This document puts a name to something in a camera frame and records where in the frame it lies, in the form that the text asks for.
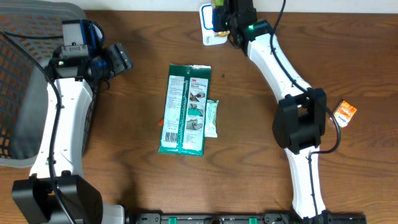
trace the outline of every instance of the wooden surface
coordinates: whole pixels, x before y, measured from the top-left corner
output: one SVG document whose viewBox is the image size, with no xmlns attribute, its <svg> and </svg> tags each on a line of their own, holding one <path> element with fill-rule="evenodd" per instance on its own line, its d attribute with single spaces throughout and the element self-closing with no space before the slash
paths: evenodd
<svg viewBox="0 0 398 224">
<path fill-rule="evenodd" d="M 289 163 L 271 130 L 275 98 L 242 51 L 205 47 L 194 12 L 86 13 L 134 62 L 100 94 L 83 158 L 85 179 L 106 202 L 165 213 L 290 209 Z M 274 22 L 276 14 L 259 17 Z M 326 91 L 332 110 L 341 100 L 358 109 L 338 151 L 320 158 L 326 207 L 363 212 L 370 224 L 398 223 L 398 16 L 286 13 L 277 35 L 298 73 Z M 203 157 L 157 152 L 170 63 L 212 66 L 219 137 L 206 139 Z M 328 120 L 322 148 L 334 141 Z M 11 188 L 28 175 L 0 167 L 0 223 L 25 223 Z"/>
</svg>

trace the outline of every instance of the orange packet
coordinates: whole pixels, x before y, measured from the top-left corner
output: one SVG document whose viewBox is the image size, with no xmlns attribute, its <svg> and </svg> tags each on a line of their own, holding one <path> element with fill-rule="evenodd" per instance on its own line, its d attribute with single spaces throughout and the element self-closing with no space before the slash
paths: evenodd
<svg viewBox="0 0 398 224">
<path fill-rule="evenodd" d="M 335 116 L 338 125 L 344 128 L 348 125 L 355 112 L 356 108 L 354 106 L 351 106 L 349 103 L 343 101 L 338 105 L 333 115 Z"/>
</svg>

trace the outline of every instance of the white backdrop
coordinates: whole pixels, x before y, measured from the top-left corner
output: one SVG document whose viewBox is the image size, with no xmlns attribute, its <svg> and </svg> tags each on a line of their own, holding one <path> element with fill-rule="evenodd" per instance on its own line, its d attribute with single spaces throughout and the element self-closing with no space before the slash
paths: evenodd
<svg viewBox="0 0 398 224">
<path fill-rule="evenodd" d="M 198 11 L 210 0 L 47 0 L 70 2 L 82 9 L 129 11 Z M 279 11 L 282 0 L 254 0 L 261 12 Z M 398 0 L 287 0 L 288 12 L 398 13 Z"/>
</svg>

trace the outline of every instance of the black cable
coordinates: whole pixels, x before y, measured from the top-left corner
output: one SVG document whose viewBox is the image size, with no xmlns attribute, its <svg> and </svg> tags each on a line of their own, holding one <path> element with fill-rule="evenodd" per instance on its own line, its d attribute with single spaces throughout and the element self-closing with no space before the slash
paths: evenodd
<svg viewBox="0 0 398 224">
<path fill-rule="evenodd" d="M 13 33 L 6 32 L 6 31 L 3 31 L 3 33 L 5 33 L 11 37 L 19 37 L 19 38 L 32 39 L 32 40 L 52 40 L 52 39 L 62 39 L 63 38 L 63 36 L 61 36 L 61 35 L 60 36 L 39 37 L 39 36 L 26 36 L 26 35 L 13 34 Z"/>
<path fill-rule="evenodd" d="M 279 57 L 278 57 L 278 55 L 275 52 L 275 48 L 274 48 L 274 44 L 273 44 L 274 35 L 275 35 L 276 28 L 277 28 L 277 26 L 278 26 L 278 24 L 280 22 L 280 18 L 282 18 L 282 15 L 284 13 L 285 5 L 286 5 L 286 0 L 284 0 L 284 2 L 283 2 L 282 9 L 279 12 L 278 18 L 277 18 L 277 20 L 275 22 L 274 28 L 273 28 L 272 33 L 271 33 L 271 39 L 269 41 L 270 47 L 271 47 L 271 52 L 274 55 L 275 60 L 278 62 L 280 68 L 284 71 L 284 73 L 286 74 L 287 78 L 292 82 L 292 84 L 294 86 L 296 86 L 299 90 L 301 90 L 304 94 L 306 94 L 310 99 L 312 99 L 312 95 L 306 89 L 304 89 L 299 84 L 297 84 L 297 81 L 295 79 L 293 79 L 292 76 L 288 73 L 288 71 L 286 70 L 286 68 L 284 67 L 282 62 L 279 60 Z M 337 123 L 337 120 L 336 120 L 335 116 L 333 115 L 333 113 L 329 110 L 329 108 L 327 108 L 326 105 L 324 105 L 323 103 L 320 103 L 319 101 L 316 101 L 316 103 L 318 103 L 328 113 L 330 118 L 333 120 L 333 123 L 335 124 L 335 127 L 336 127 L 336 134 L 337 134 L 336 143 L 331 149 L 329 149 L 327 151 L 310 152 L 310 154 L 308 155 L 308 166 L 310 168 L 310 181 L 311 181 L 311 191 L 312 191 L 311 196 L 312 196 L 312 200 L 313 200 L 313 205 L 315 207 L 315 215 L 317 216 L 318 215 L 318 208 L 317 208 L 317 203 L 316 203 L 316 200 L 315 200 L 315 190 L 314 190 L 314 186 L 313 186 L 312 159 L 311 159 L 311 156 L 314 155 L 314 154 L 329 154 L 329 153 L 334 152 L 338 148 L 338 146 L 340 144 L 341 132 L 340 132 L 340 127 L 339 127 L 339 125 Z"/>
<path fill-rule="evenodd" d="M 59 94 L 54 82 L 51 81 L 50 77 L 47 75 L 44 68 L 32 56 L 30 56 L 30 54 L 28 54 L 22 47 L 20 47 L 15 41 L 13 41 L 10 37 L 8 37 L 6 35 L 6 32 L 0 31 L 0 33 L 8 42 L 10 42 L 10 44 L 12 44 L 17 50 L 19 50 L 27 58 L 29 58 L 35 64 L 35 66 L 43 73 L 45 79 L 51 85 L 51 87 L 55 93 L 55 97 L 57 98 L 55 119 L 54 119 L 54 125 L 53 125 L 52 133 L 51 133 L 50 150 L 49 150 L 49 158 L 48 158 L 50 181 L 51 181 L 52 190 L 54 191 L 54 194 L 55 194 L 55 198 L 57 199 L 58 203 L 60 204 L 63 212 L 65 212 L 67 218 L 69 219 L 69 222 L 72 224 L 76 224 L 75 220 L 73 219 L 72 215 L 69 212 L 69 209 L 65 205 L 65 202 L 62 200 L 61 192 L 57 188 L 57 184 L 55 183 L 55 177 L 54 177 L 54 154 L 53 153 L 54 153 L 55 137 L 57 135 L 57 127 L 58 127 L 58 121 L 59 121 L 61 105 L 62 105 L 60 94 Z"/>
</svg>

